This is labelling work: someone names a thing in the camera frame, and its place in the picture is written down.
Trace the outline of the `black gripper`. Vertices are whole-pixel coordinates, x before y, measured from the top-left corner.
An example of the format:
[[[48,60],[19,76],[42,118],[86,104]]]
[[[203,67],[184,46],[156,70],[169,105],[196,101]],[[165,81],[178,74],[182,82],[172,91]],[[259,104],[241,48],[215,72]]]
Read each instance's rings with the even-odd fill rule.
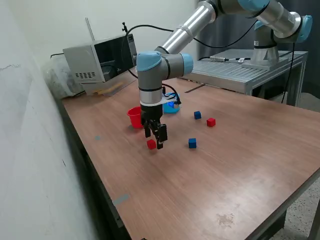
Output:
[[[140,109],[140,119],[144,128],[145,137],[150,137],[152,131],[156,138],[157,149],[162,149],[163,143],[168,140],[167,126],[166,124],[160,123],[160,119],[163,115],[163,105],[145,106],[141,104]],[[153,130],[151,130],[151,120],[155,121],[153,124]]]

